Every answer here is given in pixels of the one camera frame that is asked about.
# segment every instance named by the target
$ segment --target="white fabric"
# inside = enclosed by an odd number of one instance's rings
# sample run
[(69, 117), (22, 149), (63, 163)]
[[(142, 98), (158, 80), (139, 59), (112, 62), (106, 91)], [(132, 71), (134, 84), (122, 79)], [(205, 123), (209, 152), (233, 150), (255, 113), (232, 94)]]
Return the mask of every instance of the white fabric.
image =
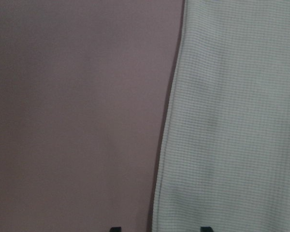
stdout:
[(290, 0), (186, 0), (153, 232), (290, 231)]

